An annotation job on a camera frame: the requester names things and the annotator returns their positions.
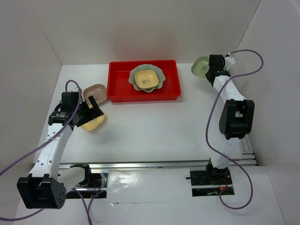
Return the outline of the yellow square plate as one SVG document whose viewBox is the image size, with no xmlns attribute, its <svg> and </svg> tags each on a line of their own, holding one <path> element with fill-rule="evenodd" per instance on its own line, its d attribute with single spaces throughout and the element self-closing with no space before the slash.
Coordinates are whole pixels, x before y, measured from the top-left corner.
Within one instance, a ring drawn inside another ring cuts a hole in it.
<svg viewBox="0 0 300 225">
<path fill-rule="evenodd" d="M 96 129 L 105 120 L 105 114 L 81 125 L 81 128 L 86 131 L 91 131 Z"/>
<path fill-rule="evenodd" d="M 140 89 L 152 89 L 159 84 L 159 78 L 153 70 L 138 71 L 135 73 L 134 79 Z"/>
</svg>

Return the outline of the green square plate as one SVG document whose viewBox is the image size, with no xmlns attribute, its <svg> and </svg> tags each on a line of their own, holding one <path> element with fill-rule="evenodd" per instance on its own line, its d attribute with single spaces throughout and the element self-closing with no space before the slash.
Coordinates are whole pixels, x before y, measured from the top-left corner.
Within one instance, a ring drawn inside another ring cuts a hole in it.
<svg viewBox="0 0 300 225">
<path fill-rule="evenodd" d="M 209 68 L 209 57 L 201 56 L 197 58 L 195 63 L 192 65 L 191 72 L 196 77 L 206 80 L 206 74 Z"/>
</svg>

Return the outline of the large green scalloped bowl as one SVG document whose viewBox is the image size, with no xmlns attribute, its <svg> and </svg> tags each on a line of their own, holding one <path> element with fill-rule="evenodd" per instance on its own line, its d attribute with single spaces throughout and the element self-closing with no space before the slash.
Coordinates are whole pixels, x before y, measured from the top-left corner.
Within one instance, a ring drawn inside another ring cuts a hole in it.
<svg viewBox="0 0 300 225">
<path fill-rule="evenodd" d="M 159 78 L 159 84 L 157 87 L 152 88 L 152 89 L 140 89 L 137 87 L 137 85 L 135 83 L 134 75 L 136 72 L 142 71 L 142 70 L 153 70 L 154 72 L 156 72 L 156 74 Z M 166 80 L 166 77 L 165 77 L 162 69 L 160 69 L 159 67 L 154 66 L 152 64 L 142 64 L 142 65 L 135 67 L 133 70 L 130 71 L 128 82 L 133 85 L 135 90 L 137 90 L 137 91 L 143 90 L 147 93 L 150 93 L 155 89 L 161 89 L 163 87 L 165 80 Z"/>
</svg>

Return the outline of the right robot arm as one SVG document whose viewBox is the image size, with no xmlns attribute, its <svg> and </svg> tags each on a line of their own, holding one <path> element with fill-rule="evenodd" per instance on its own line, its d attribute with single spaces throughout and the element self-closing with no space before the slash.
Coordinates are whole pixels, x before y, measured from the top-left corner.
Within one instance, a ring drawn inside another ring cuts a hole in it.
<svg viewBox="0 0 300 225">
<path fill-rule="evenodd" d="M 221 184 L 229 174 L 229 158 L 233 156 L 234 148 L 249 134 L 252 129 L 255 104 L 247 100 L 230 80 L 229 68 L 236 59 L 230 55 L 211 54 L 209 70 L 205 74 L 210 84 L 218 91 L 224 102 L 219 120 L 219 131 L 224 135 L 220 154 L 214 153 L 209 159 L 205 171 L 205 180 L 210 184 Z"/>
</svg>

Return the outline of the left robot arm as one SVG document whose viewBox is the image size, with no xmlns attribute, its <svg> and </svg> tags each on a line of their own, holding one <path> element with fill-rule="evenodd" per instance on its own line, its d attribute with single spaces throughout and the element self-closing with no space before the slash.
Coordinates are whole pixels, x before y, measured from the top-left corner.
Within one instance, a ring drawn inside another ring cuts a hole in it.
<svg viewBox="0 0 300 225">
<path fill-rule="evenodd" d="M 80 127 L 103 116 L 93 96 L 81 101 L 78 92 L 63 92 L 59 103 L 48 119 L 45 146 L 27 177 L 20 177 L 17 189 L 28 209 L 60 209 L 68 192 L 76 185 L 92 183 L 89 165 L 73 165 L 65 173 L 59 172 L 65 146 L 74 127 Z"/>
</svg>

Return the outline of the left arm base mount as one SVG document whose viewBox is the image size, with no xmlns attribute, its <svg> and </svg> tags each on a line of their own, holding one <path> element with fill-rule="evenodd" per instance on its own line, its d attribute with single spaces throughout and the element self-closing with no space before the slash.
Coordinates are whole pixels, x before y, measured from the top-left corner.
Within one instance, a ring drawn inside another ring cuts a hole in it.
<svg viewBox="0 0 300 225">
<path fill-rule="evenodd" d="M 107 172 L 86 172 L 79 167 L 58 172 L 58 182 L 66 188 L 67 199 L 77 199 L 79 194 L 85 199 L 106 198 L 107 179 Z"/>
</svg>

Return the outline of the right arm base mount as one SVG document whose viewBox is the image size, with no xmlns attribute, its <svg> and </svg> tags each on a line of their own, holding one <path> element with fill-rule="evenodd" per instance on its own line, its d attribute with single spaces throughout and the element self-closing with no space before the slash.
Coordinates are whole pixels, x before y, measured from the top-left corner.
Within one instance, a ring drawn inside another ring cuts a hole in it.
<svg viewBox="0 0 300 225">
<path fill-rule="evenodd" d="M 230 173 L 226 176 L 208 177 L 206 171 L 190 171 L 186 177 L 191 183 L 192 196 L 235 195 Z"/>
</svg>

